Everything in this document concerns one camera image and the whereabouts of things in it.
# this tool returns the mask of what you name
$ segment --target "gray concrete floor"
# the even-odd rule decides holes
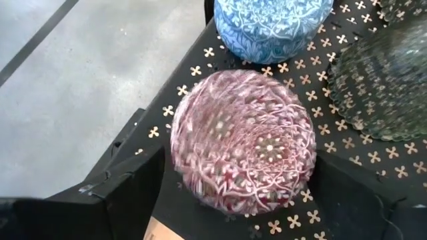
[[[64,0],[0,0],[0,69]],[[82,181],[204,27],[202,0],[80,1],[0,87],[0,196]]]

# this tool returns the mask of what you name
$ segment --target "blue and white ceramic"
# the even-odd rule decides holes
[[[228,49],[252,63],[286,61],[313,39],[333,0],[215,0],[215,23]]]

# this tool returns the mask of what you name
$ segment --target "floral pattern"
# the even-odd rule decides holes
[[[216,0],[214,19],[231,52],[252,63],[296,55],[332,10],[332,0]]]
[[[183,182],[226,213],[285,207],[308,181],[316,143],[298,97],[255,71],[201,81],[176,109],[171,152]]]

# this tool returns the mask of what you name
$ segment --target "pink glass paperweight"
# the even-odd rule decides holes
[[[310,116],[298,96],[255,71],[220,71],[176,109],[171,154],[184,185],[225,213],[285,207],[316,160]]]

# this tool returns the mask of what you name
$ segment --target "dark glass dish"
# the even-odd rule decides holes
[[[390,24],[419,16],[427,11],[426,0],[382,0],[380,6],[384,20]]]
[[[427,14],[363,38],[331,64],[328,85],[339,114],[384,141],[427,133]]]

